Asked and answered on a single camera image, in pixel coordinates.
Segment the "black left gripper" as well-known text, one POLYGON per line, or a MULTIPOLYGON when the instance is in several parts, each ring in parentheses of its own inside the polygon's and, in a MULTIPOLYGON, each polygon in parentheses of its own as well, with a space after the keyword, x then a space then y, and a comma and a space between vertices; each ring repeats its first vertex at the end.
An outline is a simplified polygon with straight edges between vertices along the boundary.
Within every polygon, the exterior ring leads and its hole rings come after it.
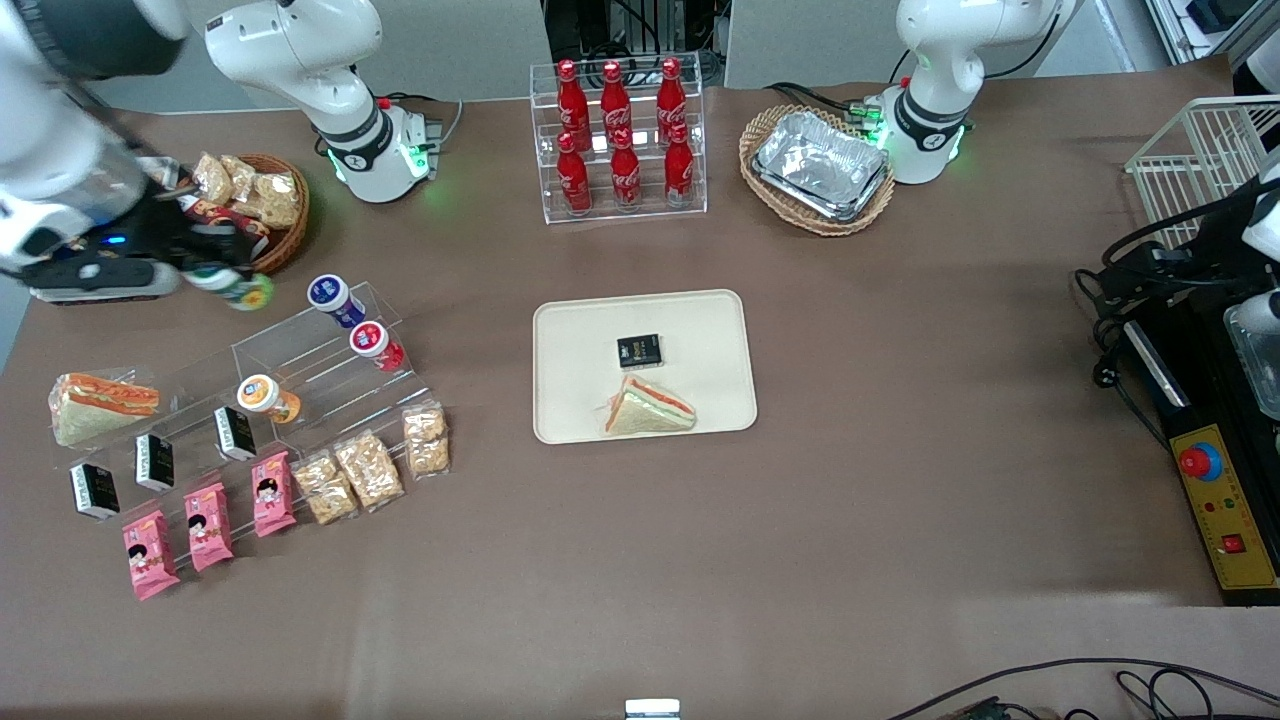
POLYGON ((1263 254, 1243 240, 1256 195, 1230 195, 1149 223, 1110 245, 1100 270, 1100 316, 1178 301, 1194 290, 1247 290, 1263 254))

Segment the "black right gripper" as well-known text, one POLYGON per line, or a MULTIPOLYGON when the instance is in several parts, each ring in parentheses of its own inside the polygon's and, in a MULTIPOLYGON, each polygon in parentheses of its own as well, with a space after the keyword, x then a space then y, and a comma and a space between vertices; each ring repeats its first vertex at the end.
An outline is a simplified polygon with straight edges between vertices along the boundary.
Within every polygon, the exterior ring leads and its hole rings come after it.
POLYGON ((164 263, 188 284, 212 293, 219 287, 218 263, 252 264, 268 246, 268 228, 220 205, 183 209, 184 201, 197 197, 189 188, 146 188, 129 211, 90 232, 90 254, 164 263))

